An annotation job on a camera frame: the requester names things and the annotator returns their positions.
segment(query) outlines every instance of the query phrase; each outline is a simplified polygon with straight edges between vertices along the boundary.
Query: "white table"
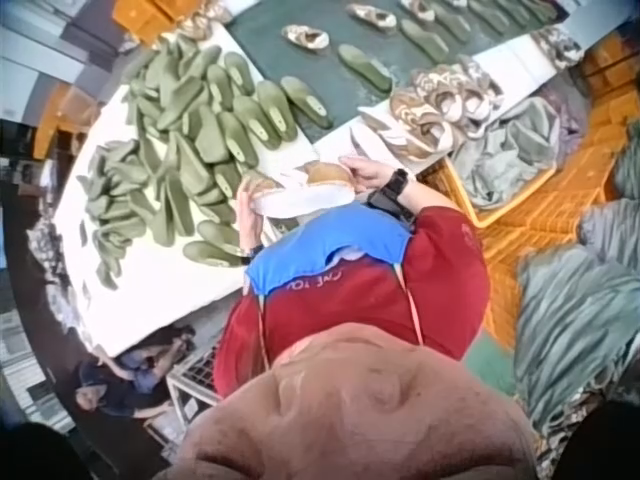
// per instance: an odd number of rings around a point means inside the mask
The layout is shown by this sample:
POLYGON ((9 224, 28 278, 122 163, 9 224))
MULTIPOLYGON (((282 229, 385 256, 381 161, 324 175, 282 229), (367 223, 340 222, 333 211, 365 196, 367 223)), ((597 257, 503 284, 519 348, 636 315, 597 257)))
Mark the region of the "white table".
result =
MULTIPOLYGON (((220 45, 223 52, 242 52, 220 25, 214 28, 212 39, 202 46, 208 43, 220 45)), ((251 73, 254 80, 262 79, 253 65, 251 73)), ((84 322, 82 337, 87 343, 102 345, 111 356, 118 355, 159 328, 237 290, 244 275, 243 268, 213 268, 187 260, 182 254, 182 247, 198 237, 177 237, 173 248, 163 248, 147 232, 127 249, 126 258, 121 262, 122 277, 116 279, 119 288, 110 291, 100 284, 95 274, 100 262, 98 253, 91 241, 84 248, 80 243, 81 220, 85 220, 89 238, 96 227, 84 213, 86 196, 76 177, 87 174, 89 160, 98 145, 136 137, 135 128, 125 124, 127 106, 121 99, 127 88, 118 89, 91 128, 54 217, 63 238, 69 277, 77 292, 78 308, 84 322), (90 301, 82 295, 85 284, 90 301)), ((257 141, 253 143, 260 156, 259 168, 267 175, 317 159, 302 131, 299 131, 295 142, 283 144, 276 152, 267 150, 257 141)), ((154 142, 154 145, 162 158, 166 146, 160 142, 154 142)), ((196 224, 205 220, 193 204, 192 213, 196 224)))
MULTIPOLYGON (((592 36, 588 45, 583 43, 581 46, 588 48, 622 21, 624 18, 609 19, 606 28, 601 25, 599 34, 592 36)), ((578 28, 575 22, 572 28, 578 28)), ((240 51, 223 27, 215 29, 213 41, 224 50, 240 51)), ((495 113, 496 118, 556 74, 529 35, 478 54, 475 59, 504 89, 505 102, 500 111, 495 113)), ((254 67, 252 74, 255 79, 261 78, 254 67)), ((80 298, 84 334, 90 337, 91 342, 101 344, 112 356, 135 345, 155 330, 239 289, 243 282, 241 268, 211 268, 184 259, 182 246, 191 239, 179 239, 174 248, 164 249, 147 235, 136 240, 129 248, 122 262, 123 276, 118 279, 119 289, 111 292, 100 285, 95 275, 98 254, 92 246, 84 249, 80 246, 78 226, 84 217, 85 195, 75 177, 86 173, 88 161, 97 145, 135 136, 133 129, 124 125, 126 110, 120 99, 125 91, 121 88, 116 93, 91 129, 55 216, 56 226, 64 239, 63 249, 71 282, 80 298), (82 301, 80 294, 85 282, 91 292, 90 303, 82 301)), ((388 102, 382 102, 375 108, 388 111, 388 102)), ((261 157, 260 169, 273 174, 316 158, 336 161, 341 155, 353 153, 349 128, 353 122, 360 121, 354 119, 337 128, 313 147, 302 133, 294 144, 277 152, 269 152, 255 143, 261 157)), ((408 167, 417 173, 424 165, 411 164, 408 167)), ((202 219, 196 210, 194 219, 202 219)), ((88 219, 85 223, 87 227, 90 226, 88 219)))

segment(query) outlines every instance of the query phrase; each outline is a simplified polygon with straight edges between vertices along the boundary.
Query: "green table surface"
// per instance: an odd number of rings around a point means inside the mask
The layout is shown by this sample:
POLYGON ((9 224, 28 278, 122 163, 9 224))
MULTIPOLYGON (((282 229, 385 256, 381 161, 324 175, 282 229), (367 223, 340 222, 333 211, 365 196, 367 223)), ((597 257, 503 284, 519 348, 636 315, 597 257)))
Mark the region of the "green table surface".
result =
MULTIPOLYGON (((481 1, 486 6, 500 10, 493 0, 481 1)), ((357 107, 376 105, 387 97, 342 64, 337 55, 339 45, 354 45, 377 58, 389 68, 396 86, 408 84, 412 69, 428 69, 435 65, 400 31, 394 34, 380 33, 350 17, 345 11, 349 3, 346 0, 262 0, 229 26, 231 35, 266 78, 277 82, 283 76, 293 75, 308 83, 325 102, 334 120, 334 128, 356 116, 357 107), (283 27, 290 24, 309 25, 328 32, 331 46, 327 51, 315 54, 292 45, 280 33, 283 27)), ((411 18, 397 0, 368 0, 362 3, 391 11, 399 20, 411 18)), ((468 9, 456 9, 444 1, 434 3, 440 3, 451 13, 463 15, 472 27, 471 40, 462 44, 437 22, 423 26, 440 35, 449 46, 450 54, 445 63, 455 63, 459 53, 473 55, 541 26, 531 15, 529 25, 522 28, 500 10, 510 21, 509 30, 500 35, 468 9)), ((328 133, 311 124, 300 112, 296 112, 296 115, 311 142, 328 133)))

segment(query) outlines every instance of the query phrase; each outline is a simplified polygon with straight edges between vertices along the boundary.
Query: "red shirt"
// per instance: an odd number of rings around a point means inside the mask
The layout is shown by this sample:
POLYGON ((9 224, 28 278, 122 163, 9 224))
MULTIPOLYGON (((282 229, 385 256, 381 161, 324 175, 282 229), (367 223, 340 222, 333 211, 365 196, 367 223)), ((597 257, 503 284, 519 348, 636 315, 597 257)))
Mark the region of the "red shirt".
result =
MULTIPOLYGON (((489 300, 489 279, 474 227, 457 210, 423 209, 402 262, 423 341, 459 360, 475 338, 489 300)), ((417 344, 409 301, 393 268, 371 257, 340 261, 322 275, 300 277, 273 292, 265 305, 267 355, 343 323, 378 327, 417 344)), ((226 397, 260 359, 258 301, 243 296, 231 311, 214 365, 214 385, 226 397)))

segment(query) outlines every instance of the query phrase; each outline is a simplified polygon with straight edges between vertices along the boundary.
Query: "wire rack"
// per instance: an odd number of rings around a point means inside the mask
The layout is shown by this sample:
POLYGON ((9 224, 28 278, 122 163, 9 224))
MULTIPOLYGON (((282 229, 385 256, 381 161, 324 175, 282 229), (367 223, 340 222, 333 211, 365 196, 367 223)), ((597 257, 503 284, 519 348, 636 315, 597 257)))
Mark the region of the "wire rack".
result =
POLYGON ((213 386, 213 362, 217 339, 191 353, 167 375, 178 418, 186 428, 198 415, 217 405, 220 397, 213 386))

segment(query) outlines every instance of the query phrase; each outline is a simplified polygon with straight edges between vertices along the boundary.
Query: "gray fabric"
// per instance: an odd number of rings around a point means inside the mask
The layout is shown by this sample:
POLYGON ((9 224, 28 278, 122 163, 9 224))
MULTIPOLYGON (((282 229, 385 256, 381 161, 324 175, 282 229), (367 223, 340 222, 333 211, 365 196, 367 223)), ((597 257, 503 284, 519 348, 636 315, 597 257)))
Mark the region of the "gray fabric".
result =
POLYGON ((560 120, 539 97, 508 111, 476 141, 468 140, 453 158, 471 202, 481 209, 509 203, 526 182, 555 165, 560 120))
POLYGON ((590 208, 580 222, 580 243, 602 261, 640 274, 640 201, 618 200, 590 208))
POLYGON ((618 155, 614 183, 621 197, 640 200, 640 120, 629 125, 629 143, 618 155))
POLYGON ((575 245, 525 257, 514 358, 538 431, 640 331, 640 276, 575 245))
POLYGON ((558 168, 573 152, 580 148, 589 128, 591 100, 584 97, 568 71, 559 73, 545 83, 536 93, 544 98, 560 117, 558 168))

